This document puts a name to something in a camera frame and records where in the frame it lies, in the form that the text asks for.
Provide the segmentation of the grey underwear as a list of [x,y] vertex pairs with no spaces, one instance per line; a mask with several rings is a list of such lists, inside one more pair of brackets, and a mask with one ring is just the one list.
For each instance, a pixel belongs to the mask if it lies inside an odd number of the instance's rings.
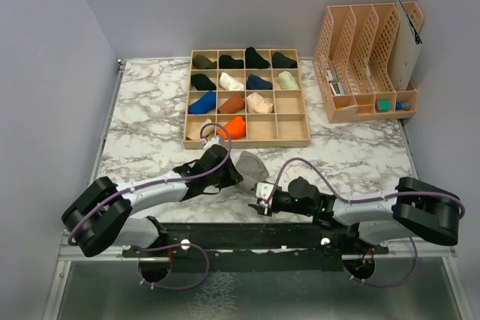
[[240,153],[235,167],[243,176],[244,181],[251,183],[265,181],[270,176],[264,162],[257,155],[249,151]]

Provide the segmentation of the beige boxer underwear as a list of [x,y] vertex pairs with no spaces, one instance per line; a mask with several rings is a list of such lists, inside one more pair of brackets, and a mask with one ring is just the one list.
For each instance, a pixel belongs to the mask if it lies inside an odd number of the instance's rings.
[[246,103],[249,113],[269,114],[273,112],[274,104],[256,92],[246,97]]

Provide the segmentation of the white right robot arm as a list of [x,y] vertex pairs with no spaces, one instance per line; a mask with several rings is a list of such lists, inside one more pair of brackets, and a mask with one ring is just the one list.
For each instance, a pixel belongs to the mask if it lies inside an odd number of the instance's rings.
[[401,178],[393,194],[342,201],[322,193],[303,177],[286,190],[268,182],[254,188],[252,208],[263,216],[286,212],[311,217],[331,242],[362,253],[370,245],[419,237],[441,246],[458,243],[461,219],[455,195],[411,177]]

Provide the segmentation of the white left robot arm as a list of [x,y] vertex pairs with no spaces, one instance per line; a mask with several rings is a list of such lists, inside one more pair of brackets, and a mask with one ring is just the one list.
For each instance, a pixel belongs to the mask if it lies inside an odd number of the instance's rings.
[[211,143],[200,158],[153,179],[128,184],[116,184],[107,176],[96,179],[67,208],[61,221],[70,232],[67,242],[78,246],[86,257],[112,245],[134,245],[157,256],[166,245],[160,223],[152,217],[137,220],[133,214],[205,195],[208,187],[222,190],[242,181],[230,150]]

